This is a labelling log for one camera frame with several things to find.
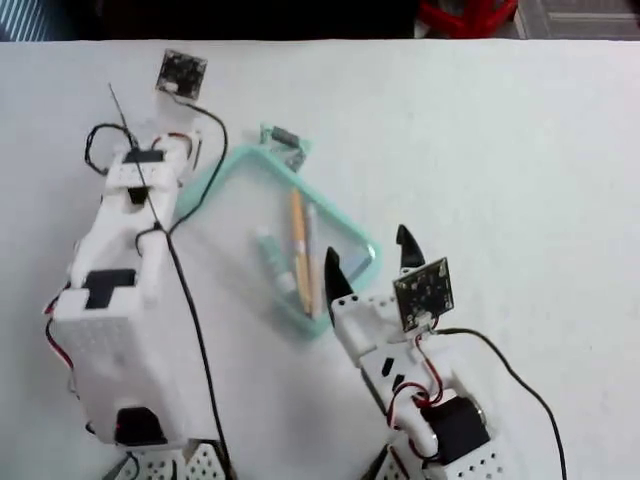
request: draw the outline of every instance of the pencil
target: pencil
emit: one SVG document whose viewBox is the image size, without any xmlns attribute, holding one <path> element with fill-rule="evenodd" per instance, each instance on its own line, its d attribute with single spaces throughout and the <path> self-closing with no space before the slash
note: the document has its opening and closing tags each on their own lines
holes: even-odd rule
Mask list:
<svg viewBox="0 0 640 480">
<path fill-rule="evenodd" d="M 309 282 L 311 283 L 311 318 L 322 315 L 322 280 L 320 278 L 320 246 L 318 245 L 318 211 L 307 203 L 307 248 L 309 250 Z"/>
<path fill-rule="evenodd" d="M 295 248 L 296 277 L 298 293 L 302 309 L 307 315 L 311 314 L 311 292 L 309 291 L 309 264 L 307 260 L 307 245 L 304 222 L 302 196 L 297 189 L 291 192 L 291 219 L 293 225 L 293 242 Z"/>
</svg>

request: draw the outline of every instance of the yellow pencil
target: yellow pencil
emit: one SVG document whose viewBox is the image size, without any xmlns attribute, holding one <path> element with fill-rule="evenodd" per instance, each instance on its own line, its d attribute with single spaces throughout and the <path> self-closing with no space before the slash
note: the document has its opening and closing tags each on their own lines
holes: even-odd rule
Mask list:
<svg viewBox="0 0 640 480">
<path fill-rule="evenodd" d="M 309 315 L 311 314 L 311 291 L 309 288 L 309 263 L 307 260 L 304 208 L 302 206 L 302 196 L 295 188 L 291 192 L 291 219 L 293 225 L 298 293 L 300 294 L 302 308 L 304 312 Z"/>
</svg>

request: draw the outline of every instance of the small bottle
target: small bottle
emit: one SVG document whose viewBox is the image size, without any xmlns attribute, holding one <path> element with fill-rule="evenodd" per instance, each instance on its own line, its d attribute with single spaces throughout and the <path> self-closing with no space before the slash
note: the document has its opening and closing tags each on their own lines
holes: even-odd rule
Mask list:
<svg viewBox="0 0 640 480">
<path fill-rule="evenodd" d="M 276 281 L 278 291 L 285 297 L 295 294 L 296 279 L 289 269 L 287 259 L 283 255 L 276 239 L 266 227 L 260 227 L 256 230 L 256 238 L 269 273 Z"/>
</svg>

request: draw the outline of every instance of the circuit board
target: circuit board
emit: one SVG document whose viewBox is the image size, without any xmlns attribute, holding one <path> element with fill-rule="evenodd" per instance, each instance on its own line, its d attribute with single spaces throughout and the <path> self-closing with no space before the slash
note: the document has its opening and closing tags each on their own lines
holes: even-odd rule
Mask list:
<svg viewBox="0 0 640 480">
<path fill-rule="evenodd" d="M 197 100 L 207 61 L 175 50 L 165 50 L 156 89 Z"/>
<path fill-rule="evenodd" d="M 418 326 L 418 320 L 431 314 L 437 318 L 453 308 L 453 291 L 446 258 L 419 267 L 393 282 L 405 332 Z"/>
</svg>

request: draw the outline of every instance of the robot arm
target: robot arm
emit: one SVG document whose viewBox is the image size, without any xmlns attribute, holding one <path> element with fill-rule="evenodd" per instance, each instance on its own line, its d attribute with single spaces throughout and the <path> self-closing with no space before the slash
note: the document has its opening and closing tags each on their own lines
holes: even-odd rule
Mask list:
<svg viewBox="0 0 640 480">
<path fill-rule="evenodd" d="M 497 435 L 471 393 L 473 379 L 454 367 L 450 350 L 432 347 L 433 328 L 453 308 L 447 260 L 427 265 L 402 225 L 397 243 L 402 256 L 393 295 L 362 298 L 333 249 L 325 262 L 336 336 L 390 428 L 386 460 L 370 478 L 398 478 L 388 476 L 394 468 L 411 479 L 501 478 L 504 466 L 490 465 L 491 452 L 484 452 L 497 448 Z M 466 463 L 474 454 L 483 458 L 470 471 Z"/>
</svg>

